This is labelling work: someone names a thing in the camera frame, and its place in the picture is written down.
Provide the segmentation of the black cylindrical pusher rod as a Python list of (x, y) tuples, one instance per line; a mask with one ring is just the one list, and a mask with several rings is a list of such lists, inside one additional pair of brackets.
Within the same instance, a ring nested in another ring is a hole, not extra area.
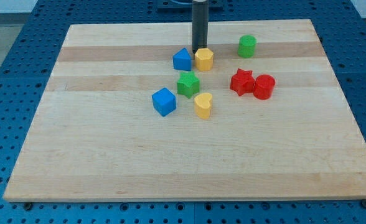
[(192, 1), (192, 51), (207, 47), (209, 1)]

